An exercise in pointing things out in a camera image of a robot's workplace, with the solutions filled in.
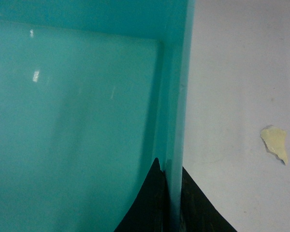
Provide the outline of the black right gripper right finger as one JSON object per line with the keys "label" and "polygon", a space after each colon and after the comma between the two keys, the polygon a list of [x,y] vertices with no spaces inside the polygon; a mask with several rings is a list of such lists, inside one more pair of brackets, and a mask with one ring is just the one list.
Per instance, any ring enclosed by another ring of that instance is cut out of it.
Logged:
{"label": "black right gripper right finger", "polygon": [[234,232],[185,168],[182,169],[181,226],[184,232]]}

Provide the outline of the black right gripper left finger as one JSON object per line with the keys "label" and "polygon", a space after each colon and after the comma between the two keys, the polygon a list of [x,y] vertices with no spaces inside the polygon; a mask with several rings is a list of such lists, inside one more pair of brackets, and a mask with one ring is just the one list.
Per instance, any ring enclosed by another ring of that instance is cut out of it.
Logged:
{"label": "black right gripper left finger", "polygon": [[161,232],[165,202],[165,175],[155,158],[133,204],[116,232]]}

